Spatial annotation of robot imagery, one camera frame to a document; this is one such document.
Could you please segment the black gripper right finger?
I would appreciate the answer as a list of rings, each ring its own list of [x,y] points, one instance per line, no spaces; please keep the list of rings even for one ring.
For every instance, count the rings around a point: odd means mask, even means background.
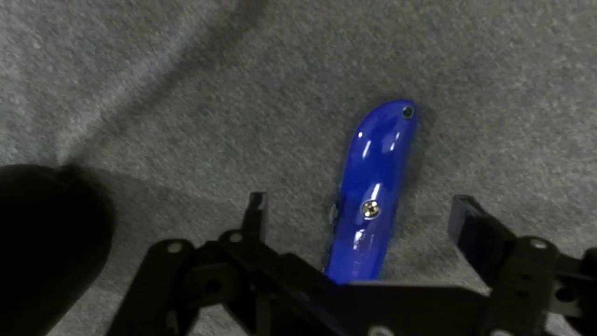
[[[516,237],[473,196],[451,198],[447,235],[484,283],[494,283]]]

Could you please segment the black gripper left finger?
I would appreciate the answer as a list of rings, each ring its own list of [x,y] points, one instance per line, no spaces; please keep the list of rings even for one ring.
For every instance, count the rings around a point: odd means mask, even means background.
[[[268,196],[251,192],[240,224],[244,242],[262,242],[266,233]]]

